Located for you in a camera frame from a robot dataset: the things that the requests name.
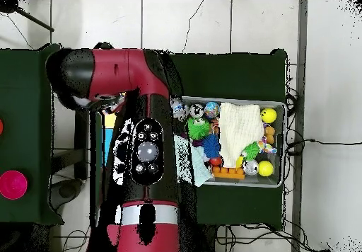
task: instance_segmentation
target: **yellow object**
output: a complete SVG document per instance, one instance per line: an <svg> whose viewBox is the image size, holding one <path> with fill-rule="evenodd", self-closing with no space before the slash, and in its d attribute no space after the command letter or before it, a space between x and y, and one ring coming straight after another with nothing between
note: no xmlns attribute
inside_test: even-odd
<svg viewBox="0 0 362 252"><path fill-rule="evenodd" d="M115 122L116 122L116 115L110 114L110 115L105 115L105 128L113 128L115 126Z"/></svg>
<svg viewBox="0 0 362 252"><path fill-rule="evenodd" d="M261 161L259 162L259 174L261 176L270 176L273 174L274 168L270 161Z"/></svg>
<svg viewBox="0 0 362 252"><path fill-rule="evenodd" d="M276 119L276 111L273 108L265 108L260 115L265 123L273 123Z"/></svg>
<svg viewBox="0 0 362 252"><path fill-rule="evenodd" d="M241 164L243 163L244 160L244 156L239 156L238 159L236 160L236 168L240 168Z"/></svg>

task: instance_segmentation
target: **towel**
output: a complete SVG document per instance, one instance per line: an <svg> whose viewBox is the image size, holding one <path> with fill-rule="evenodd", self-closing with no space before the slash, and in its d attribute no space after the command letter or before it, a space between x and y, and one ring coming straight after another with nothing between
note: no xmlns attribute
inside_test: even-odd
<svg viewBox="0 0 362 252"><path fill-rule="evenodd" d="M220 106L220 155L223 166L235 168L236 160L243 149L258 142L264 135L260 107L258 105L233 105L222 103Z"/></svg>
<svg viewBox="0 0 362 252"><path fill-rule="evenodd" d="M174 136L177 176L192 183L191 167L188 159L188 142L186 139ZM194 180L197 187L201 186L205 181L213 176L210 174L204 164L204 148L191 146L192 168L194 169Z"/></svg>

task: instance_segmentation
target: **yellow ball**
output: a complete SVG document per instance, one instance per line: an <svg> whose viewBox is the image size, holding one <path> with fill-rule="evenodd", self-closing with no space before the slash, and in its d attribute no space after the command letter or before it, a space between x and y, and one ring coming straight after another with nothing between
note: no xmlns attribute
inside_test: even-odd
<svg viewBox="0 0 362 252"><path fill-rule="evenodd" d="M276 111L273 108L265 108L260 113L262 121L265 123L273 123L276 119Z"/></svg>
<svg viewBox="0 0 362 252"><path fill-rule="evenodd" d="M270 161L261 161L259 162L259 174L261 176L270 176L273 174L274 168Z"/></svg>
<svg viewBox="0 0 362 252"><path fill-rule="evenodd" d="M240 168L241 164L243 163L244 157L243 156L239 156L238 159L236 160L236 168Z"/></svg>

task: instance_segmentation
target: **orange toy block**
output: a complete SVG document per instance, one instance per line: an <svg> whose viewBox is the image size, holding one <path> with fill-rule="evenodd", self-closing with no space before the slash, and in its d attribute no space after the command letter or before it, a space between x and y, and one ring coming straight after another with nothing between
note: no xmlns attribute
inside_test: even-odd
<svg viewBox="0 0 362 252"><path fill-rule="evenodd" d="M213 166L212 173L215 177L219 178L245 179L242 168L220 168L219 166Z"/></svg>

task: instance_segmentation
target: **white cloth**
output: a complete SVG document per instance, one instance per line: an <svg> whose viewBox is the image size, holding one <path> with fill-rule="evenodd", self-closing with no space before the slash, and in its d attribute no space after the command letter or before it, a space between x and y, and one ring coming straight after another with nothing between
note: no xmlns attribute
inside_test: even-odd
<svg viewBox="0 0 362 252"><path fill-rule="evenodd" d="M234 105L222 103L220 106L220 155L223 166L235 168L236 160L243 149L258 142L264 135L260 107L258 105Z"/></svg>

